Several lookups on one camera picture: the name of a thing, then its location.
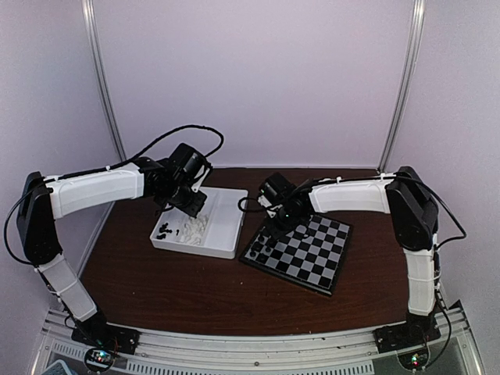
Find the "white compartment tray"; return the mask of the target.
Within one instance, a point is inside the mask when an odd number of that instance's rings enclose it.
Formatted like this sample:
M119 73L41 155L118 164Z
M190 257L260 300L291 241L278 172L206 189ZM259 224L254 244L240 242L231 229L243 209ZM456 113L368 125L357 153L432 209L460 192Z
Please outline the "white compartment tray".
M203 187L205 204L193 218L173 209L160 215L149 239L154 248L234 259L245 214L238 202L248 197L245 189Z

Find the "black silver chessboard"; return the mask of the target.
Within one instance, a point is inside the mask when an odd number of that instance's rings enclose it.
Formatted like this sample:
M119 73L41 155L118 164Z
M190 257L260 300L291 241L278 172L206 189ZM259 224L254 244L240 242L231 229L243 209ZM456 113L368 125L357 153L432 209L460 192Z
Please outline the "black silver chessboard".
M239 261L271 276L278 277L302 288L328 297L333 295L342 264L347 254L353 226L333 220L325 215L311 216L306 226L300 225L279 241L272 251L265 252L269 237L260 225L241 253ZM266 240L258 241L264 234ZM254 243L262 244L259 254L268 255L265 264L252 259Z

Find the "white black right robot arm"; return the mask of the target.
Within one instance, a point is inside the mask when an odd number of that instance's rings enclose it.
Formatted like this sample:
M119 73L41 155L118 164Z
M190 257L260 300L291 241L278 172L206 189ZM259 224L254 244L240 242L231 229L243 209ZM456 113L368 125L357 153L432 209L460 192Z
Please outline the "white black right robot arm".
M412 167L403 166L395 173L366 178L311 179L298 186L275 173L259 187L257 202L277 238L314 213L388 214L395 239L405 255L409 283L401 339L416 345L429 335L434 325L440 272L438 204Z

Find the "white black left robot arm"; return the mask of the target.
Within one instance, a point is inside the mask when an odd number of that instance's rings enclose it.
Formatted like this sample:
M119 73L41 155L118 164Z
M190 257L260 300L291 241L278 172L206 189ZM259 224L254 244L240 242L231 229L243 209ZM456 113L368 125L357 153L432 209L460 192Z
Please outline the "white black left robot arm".
M24 263L41 276L94 346L106 346L113 338L112 329L65 255L60 222L85 211L141 198L151 198L162 211L177 209L195 217L206 200L202 182L212 170L208 156L181 143L160 160L139 154L96 170L28 175L12 210Z

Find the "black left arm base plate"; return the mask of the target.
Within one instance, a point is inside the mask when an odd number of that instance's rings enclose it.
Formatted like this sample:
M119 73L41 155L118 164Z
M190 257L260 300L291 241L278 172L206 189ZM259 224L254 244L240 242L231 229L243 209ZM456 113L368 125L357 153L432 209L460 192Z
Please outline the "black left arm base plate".
M118 326L107 326L103 338L91 339L89 334L84 334L78 328L74 328L71 334L73 341L102 348L112 353L133 355L139 343L141 334L138 330Z

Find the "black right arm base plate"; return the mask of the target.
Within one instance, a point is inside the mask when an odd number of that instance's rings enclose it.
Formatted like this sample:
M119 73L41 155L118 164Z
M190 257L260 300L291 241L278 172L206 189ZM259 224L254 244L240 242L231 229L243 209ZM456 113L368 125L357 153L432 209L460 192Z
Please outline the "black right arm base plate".
M401 351L414 346L424 346L430 341L441 337L441 332L436 327L424 331L419 326L410 326L401 323L393 326L377 328L373 332L377 351L382 354L386 352Z

